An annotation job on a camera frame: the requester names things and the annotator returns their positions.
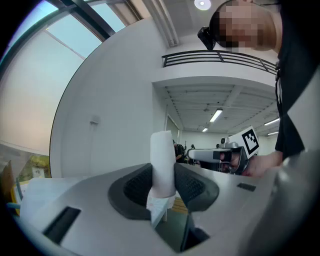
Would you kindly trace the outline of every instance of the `ceiling light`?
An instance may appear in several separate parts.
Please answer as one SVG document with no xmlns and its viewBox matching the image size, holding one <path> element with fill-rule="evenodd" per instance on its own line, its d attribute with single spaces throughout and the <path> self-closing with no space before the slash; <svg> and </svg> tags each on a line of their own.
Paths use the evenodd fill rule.
<svg viewBox="0 0 320 256">
<path fill-rule="evenodd" d="M 220 114 L 222 113 L 222 109 L 221 108 L 218 108 L 216 110 L 216 112 L 214 113 L 213 117 L 211 118 L 210 122 L 213 123 L 217 118 L 218 116 L 220 116 Z"/>
<path fill-rule="evenodd" d="M 270 136 L 270 135 L 275 135 L 275 134 L 278 134 L 279 132 L 278 131 L 276 131 L 276 132 L 271 132 L 271 133 L 268 133 L 268 136 Z"/>
<path fill-rule="evenodd" d="M 265 126 L 268 126 L 268 125 L 271 125 L 271 124 L 273 124 L 273 123 L 275 123 L 275 122 L 278 122 L 280 120 L 280 118 L 277 118 L 277 119 L 274 119 L 274 120 L 272 120 L 272 121 L 270 121 L 270 122 L 266 122 L 264 125 Z"/>
<path fill-rule="evenodd" d="M 211 2 L 210 0 L 194 0 L 194 5 L 199 10 L 206 11 L 210 9 Z"/>
</svg>

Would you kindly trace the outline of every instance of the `black slot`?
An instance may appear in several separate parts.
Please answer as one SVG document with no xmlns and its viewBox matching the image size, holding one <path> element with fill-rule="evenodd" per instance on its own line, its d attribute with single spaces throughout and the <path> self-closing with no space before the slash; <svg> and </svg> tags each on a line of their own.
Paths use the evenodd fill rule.
<svg viewBox="0 0 320 256">
<path fill-rule="evenodd" d="M 76 220 L 81 210 L 66 207 L 43 232 L 52 242 L 59 244 Z"/>
<path fill-rule="evenodd" d="M 255 189 L 256 189 L 256 186 L 249 185 L 249 184 L 246 184 L 246 183 L 239 183 L 237 185 L 237 187 L 241 188 L 241 189 L 244 189 L 244 190 L 249 190 L 251 192 L 255 191 Z"/>
</svg>

